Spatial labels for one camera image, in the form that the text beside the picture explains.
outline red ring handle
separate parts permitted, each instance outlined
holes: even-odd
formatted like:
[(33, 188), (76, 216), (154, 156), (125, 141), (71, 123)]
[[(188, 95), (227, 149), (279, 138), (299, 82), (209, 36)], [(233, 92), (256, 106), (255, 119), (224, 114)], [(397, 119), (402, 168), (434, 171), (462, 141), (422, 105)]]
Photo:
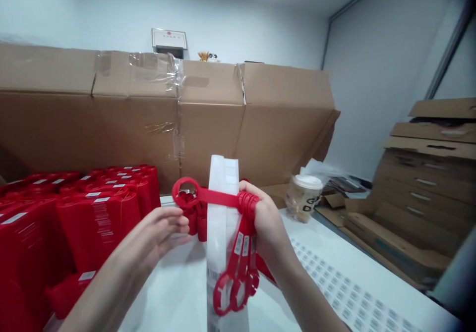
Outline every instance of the red ring handle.
[[(183, 197), (179, 195), (180, 187), (184, 183), (191, 183), (192, 185), (195, 186), (195, 199), (192, 201), (187, 202)], [(174, 186), (172, 187), (172, 198), (174, 199), (174, 202), (177, 203), (177, 205), (182, 208), (182, 209), (188, 209), (192, 208), (198, 203), (198, 189), (200, 186), (198, 186), (198, 182), (195, 181), (193, 178), (190, 177), (183, 177), (180, 180), (178, 180)]]

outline cardboard box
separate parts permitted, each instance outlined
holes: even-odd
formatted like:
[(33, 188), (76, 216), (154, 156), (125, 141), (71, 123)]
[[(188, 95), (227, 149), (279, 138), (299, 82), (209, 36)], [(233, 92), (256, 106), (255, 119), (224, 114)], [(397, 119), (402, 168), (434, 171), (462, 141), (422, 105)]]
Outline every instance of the cardboard box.
[(372, 220), (375, 210), (370, 199), (347, 200), (346, 203), (348, 216), (344, 220), (345, 228), (417, 283), (435, 284), (438, 281), (449, 265), (450, 258), (434, 250), (414, 246)]
[(440, 118), (476, 118), (476, 98), (433, 99), (418, 101), (409, 116)]
[(167, 193), (180, 176), (205, 185), (211, 155), (221, 154), (239, 159), (255, 185), (282, 184), (325, 158), (339, 116), (321, 71), (7, 44), (0, 65), (8, 181), (149, 164)]
[(476, 205), (475, 182), (449, 179), (426, 171), (390, 165), (384, 161), (378, 166), (374, 177), (375, 182), (382, 180), (400, 181), (470, 205)]
[(400, 122), (395, 124), (391, 135), (476, 144), (476, 123), (443, 127), (431, 122)]
[(461, 239), (468, 235), (476, 222), (475, 206), (397, 181), (374, 182), (371, 196), (377, 205), (388, 202), (402, 211), (455, 233)]
[(413, 168), (440, 177), (476, 182), (476, 161), (423, 155), (405, 150), (385, 150), (381, 162)]

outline sheet of barcode stickers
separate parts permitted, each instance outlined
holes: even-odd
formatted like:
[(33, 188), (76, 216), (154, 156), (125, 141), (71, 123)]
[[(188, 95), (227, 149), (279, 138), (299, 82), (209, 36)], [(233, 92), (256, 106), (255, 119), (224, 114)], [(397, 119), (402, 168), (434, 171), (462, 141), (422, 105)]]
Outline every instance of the sheet of barcode stickers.
[(318, 254), (291, 238), (294, 250), (338, 316), (353, 331), (421, 332), (358, 284), (330, 266)]

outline small figurine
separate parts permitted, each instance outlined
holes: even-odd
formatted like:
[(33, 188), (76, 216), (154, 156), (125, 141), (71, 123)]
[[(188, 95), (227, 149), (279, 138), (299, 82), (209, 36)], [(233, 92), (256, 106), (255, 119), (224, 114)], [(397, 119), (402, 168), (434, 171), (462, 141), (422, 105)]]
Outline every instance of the small figurine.
[(208, 57), (209, 57), (208, 62), (220, 63), (220, 61), (218, 60), (218, 56), (216, 54), (209, 54)]
[(202, 62), (208, 62), (208, 57), (209, 57), (208, 52), (199, 52), (198, 55)]

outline cardboard drawer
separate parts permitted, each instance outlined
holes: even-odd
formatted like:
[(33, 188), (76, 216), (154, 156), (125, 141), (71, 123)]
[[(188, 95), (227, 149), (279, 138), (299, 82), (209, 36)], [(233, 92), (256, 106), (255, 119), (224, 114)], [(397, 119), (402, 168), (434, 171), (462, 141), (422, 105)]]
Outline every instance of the cardboard drawer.
[(476, 205), (476, 183), (441, 177), (423, 170), (396, 166), (382, 161), (374, 181), (396, 180), (457, 201)]
[(476, 182), (476, 162), (387, 149), (382, 162), (424, 171), (439, 177)]
[(344, 226), (418, 283), (436, 283), (450, 259), (422, 250), (359, 213), (349, 213)]
[[(447, 201), (446, 204), (448, 207), (450, 207), (451, 204), (454, 204), (452, 210), (445, 212), (439, 207), (435, 208), (427, 204), (434, 202), (431, 196), (437, 195), (396, 181), (378, 182), (373, 185), (372, 189), (372, 198), (376, 204), (388, 202), (392, 206), (442, 227), (445, 230), (458, 235), (462, 239), (466, 238), (475, 224), (474, 219), (476, 217), (476, 207), (470, 205), (466, 206), (459, 201), (438, 196), (440, 200)], [(461, 215), (454, 214), (458, 205), (463, 205), (465, 209), (468, 208), (467, 213), (469, 217), (466, 216), (466, 218), (471, 218), (472, 220), (464, 220)]]
[(418, 101), (409, 116), (474, 119), (476, 98)]
[(457, 127), (443, 127), (430, 122), (396, 123), (391, 135), (475, 144), (476, 123), (466, 123)]

